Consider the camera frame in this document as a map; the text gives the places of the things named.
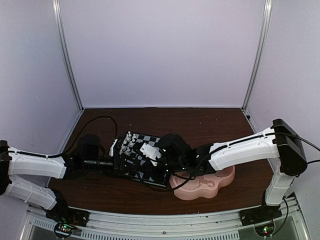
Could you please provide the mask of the black and white chessboard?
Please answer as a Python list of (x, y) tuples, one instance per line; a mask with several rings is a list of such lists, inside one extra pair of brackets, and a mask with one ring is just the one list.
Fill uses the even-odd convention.
[[(168, 186), (170, 175), (167, 180), (158, 180), (157, 166), (153, 166), (151, 161), (143, 156), (143, 154), (139, 151), (143, 143), (147, 143), (159, 150), (159, 148), (157, 147), (157, 142), (160, 140), (160, 137), (145, 135), (137, 132), (131, 132), (131, 134), (132, 137), (130, 141), (134, 143), (133, 146), (129, 146), (130, 141), (127, 141), (127, 144), (123, 144), (127, 133), (119, 137), (116, 144), (116, 153), (121, 156), (124, 163), (124, 175), (121, 177), (128, 180), (145, 183), (149, 186), (166, 188)], [(137, 135), (137, 139), (133, 139), (133, 134)], [(122, 154), (120, 154), (122, 146), (125, 146), (126, 149)], [(126, 154), (127, 148), (130, 148), (129, 154)]]

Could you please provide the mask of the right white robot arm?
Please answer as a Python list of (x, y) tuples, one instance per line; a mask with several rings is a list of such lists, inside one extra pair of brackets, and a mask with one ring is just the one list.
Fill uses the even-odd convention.
[[(262, 159), (278, 159), (277, 169), (256, 210), (259, 220), (268, 220), (281, 204), (294, 178), (307, 169), (307, 160), (300, 136), (282, 119), (256, 134), (240, 139), (216, 142), (191, 148), (177, 134), (167, 134), (156, 145), (171, 170), (174, 195), (185, 201), (214, 198), (219, 189), (235, 178), (235, 167)], [(194, 180), (179, 177), (194, 176)]]

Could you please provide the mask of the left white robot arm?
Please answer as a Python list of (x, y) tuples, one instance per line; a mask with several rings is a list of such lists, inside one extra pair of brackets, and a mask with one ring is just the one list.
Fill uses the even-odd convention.
[(43, 155), (24, 152), (9, 147), (7, 141), (0, 142), (0, 193), (38, 205), (61, 222), (72, 218), (72, 211), (58, 190), (41, 187), (22, 178), (23, 175), (72, 180), (81, 177), (86, 171), (113, 172), (116, 169), (115, 139), (109, 153), (93, 134), (82, 137), (70, 154)]

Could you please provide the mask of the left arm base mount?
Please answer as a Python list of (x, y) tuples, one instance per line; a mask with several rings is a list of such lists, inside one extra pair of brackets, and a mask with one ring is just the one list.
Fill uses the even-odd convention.
[(90, 213), (86, 210), (68, 208), (66, 211), (44, 210), (46, 217), (54, 220), (56, 223), (65, 224), (71, 227), (86, 227)]

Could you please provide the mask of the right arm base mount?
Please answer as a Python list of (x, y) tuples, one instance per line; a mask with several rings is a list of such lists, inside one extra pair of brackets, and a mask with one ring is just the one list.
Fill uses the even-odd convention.
[(282, 212), (278, 207), (258, 206), (254, 208), (244, 209), (239, 212), (242, 226), (255, 225), (282, 216)]

